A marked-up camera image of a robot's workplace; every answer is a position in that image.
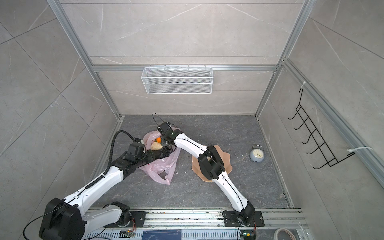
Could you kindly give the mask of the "pink plastic bag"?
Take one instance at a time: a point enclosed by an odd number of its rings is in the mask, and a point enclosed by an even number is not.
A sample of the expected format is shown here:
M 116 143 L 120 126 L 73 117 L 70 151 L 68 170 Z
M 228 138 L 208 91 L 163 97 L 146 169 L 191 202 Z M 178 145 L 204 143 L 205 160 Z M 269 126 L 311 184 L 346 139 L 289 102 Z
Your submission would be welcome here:
M 147 150 L 151 149 L 152 143 L 155 139 L 159 138 L 161 134 L 159 131 L 152 131 L 144 136 L 144 144 Z M 143 167 L 140 167 L 152 180 L 159 184 L 170 185 L 174 176 L 177 160 L 180 155 L 181 149 L 176 148 L 169 157 L 155 160 Z

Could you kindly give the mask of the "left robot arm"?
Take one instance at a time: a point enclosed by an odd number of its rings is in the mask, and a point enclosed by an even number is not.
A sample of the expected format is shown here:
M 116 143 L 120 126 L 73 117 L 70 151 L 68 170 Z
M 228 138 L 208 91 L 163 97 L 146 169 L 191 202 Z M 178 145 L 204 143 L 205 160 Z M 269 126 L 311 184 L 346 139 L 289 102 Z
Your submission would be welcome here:
M 54 198 L 42 219 L 39 237 L 43 240 L 80 240 L 101 227 L 116 224 L 125 227 L 131 223 L 130 208 L 120 202 L 88 213 L 88 209 L 109 189 L 117 185 L 137 168 L 162 156 L 160 150 L 146 150 L 142 143 L 132 143 L 118 159 L 111 162 L 106 173 L 64 199 Z

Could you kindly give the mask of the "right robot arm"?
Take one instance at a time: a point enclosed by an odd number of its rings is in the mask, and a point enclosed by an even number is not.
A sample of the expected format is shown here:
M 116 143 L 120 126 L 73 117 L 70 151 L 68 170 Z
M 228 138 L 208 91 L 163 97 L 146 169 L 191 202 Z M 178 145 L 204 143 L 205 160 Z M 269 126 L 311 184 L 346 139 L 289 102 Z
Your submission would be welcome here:
M 255 207 L 233 184 L 226 172 L 224 162 L 214 146 L 204 146 L 190 139 L 179 129 L 172 129 L 170 122 L 160 124 L 157 129 L 167 144 L 183 149 L 197 159 L 202 175 L 219 186 L 229 199 L 240 223 L 249 226 L 253 223 Z

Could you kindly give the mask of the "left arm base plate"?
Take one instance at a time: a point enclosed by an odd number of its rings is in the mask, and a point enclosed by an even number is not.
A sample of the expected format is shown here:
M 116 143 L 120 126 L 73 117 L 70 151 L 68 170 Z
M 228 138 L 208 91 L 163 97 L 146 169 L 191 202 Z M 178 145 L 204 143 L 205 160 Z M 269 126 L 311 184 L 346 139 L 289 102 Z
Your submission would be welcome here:
M 123 212 L 118 222 L 106 225 L 105 228 L 142 228 L 145 218 L 145 211 Z

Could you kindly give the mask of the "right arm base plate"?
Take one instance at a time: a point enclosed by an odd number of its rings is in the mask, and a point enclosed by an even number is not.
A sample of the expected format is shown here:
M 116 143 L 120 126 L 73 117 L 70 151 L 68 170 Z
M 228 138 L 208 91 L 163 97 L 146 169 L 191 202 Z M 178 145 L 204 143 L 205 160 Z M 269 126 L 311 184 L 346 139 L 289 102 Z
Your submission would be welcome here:
M 255 211 L 252 218 L 246 222 L 241 220 L 236 211 L 223 211 L 222 216 L 224 218 L 225 227 L 264 227 L 264 217 L 261 211 Z

